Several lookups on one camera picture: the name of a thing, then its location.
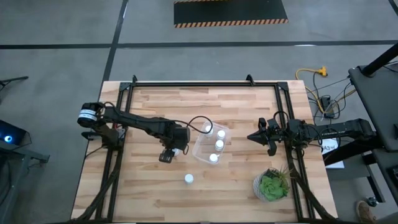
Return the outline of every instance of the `gray floor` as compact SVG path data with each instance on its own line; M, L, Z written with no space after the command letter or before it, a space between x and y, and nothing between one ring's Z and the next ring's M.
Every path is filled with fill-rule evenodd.
M0 0L0 44L111 43L122 1ZM398 17L388 0L283 0L285 26L174 29L171 0L130 0L120 43L206 41L394 40ZM110 80L290 80L298 68L327 66L317 86L347 77L389 45L324 47L225 47L192 49L118 49ZM70 216L86 141L76 116L82 103L96 101L108 49L0 50L0 79L28 75L0 93L1 119L32 133L31 150L48 153L50 162L32 169L14 210L14 223L51 223ZM300 77L312 88L312 74ZM320 91L336 96L348 81ZM341 118L369 119L357 95L348 98ZM385 217L398 208L377 167L387 200L373 211ZM354 202L370 197L367 180L331 180L339 217L356 221Z

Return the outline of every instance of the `black tripod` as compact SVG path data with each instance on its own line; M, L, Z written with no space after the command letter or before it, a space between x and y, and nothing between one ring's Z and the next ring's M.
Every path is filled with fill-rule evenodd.
M0 80L0 85L1 85L0 91L3 90L6 87L6 85L10 84L10 82L18 81L18 80L25 80L25 79L28 79L28 78L29 77L18 77L18 78L10 78L10 79L7 79L7 80Z

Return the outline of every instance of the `butcher block tabletop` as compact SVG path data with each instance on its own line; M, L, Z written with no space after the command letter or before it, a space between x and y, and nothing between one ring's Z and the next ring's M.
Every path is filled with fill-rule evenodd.
M287 82L295 118L313 123L303 81ZM119 84L104 82L99 101L116 104ZM285 98L281 94L284 111L287 111ZM257 131L260 117L271 119L276 111L273 87L134 87L130 113L183 121L190 121L198 115L207 116L230 129L231 141L225 145L220 162L208 164L192 154L198 132L191 129L191 150L186 156L180 153L171 164L166 164L159 162L163 148L158 139L144 131L129 128L113 221L297 221L291 190L286 198L267 203L260 201L253 192L253 180L257 175L270 167L280 169L287 166L283 143L277 145L275 156L268 156L267 146L246 139L248 134ZM204 119L196 119L192 125L201 128L203 122ZM100 146L100 140L90 141L86 153ZM102 149L85 160L72 218L81 215L98 193L105 158L106 149ZM319 147L306 148L304 161L311 191L326 210L336 217L335 203ZM194 181L190 185L184 181L186 174L193 175ZM110 190L105 198L104 217L108 211L109 195ZM307 217L301 191L300 198Z

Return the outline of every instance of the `potted plant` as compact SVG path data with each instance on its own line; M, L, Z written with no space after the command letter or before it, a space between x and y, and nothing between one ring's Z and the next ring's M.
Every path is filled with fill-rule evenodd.
M290 171L287 168L267 169L254 179L254 193L263 202L274 202L286 197L290 189L287 183L289 174Z

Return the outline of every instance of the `succulent plant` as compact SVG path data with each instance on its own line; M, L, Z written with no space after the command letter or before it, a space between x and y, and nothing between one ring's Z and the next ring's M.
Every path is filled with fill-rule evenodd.
M289 192L289 185L286 181L288 174L286 169L268 169L261 177L260 192L268 201L273 202L287 196Z

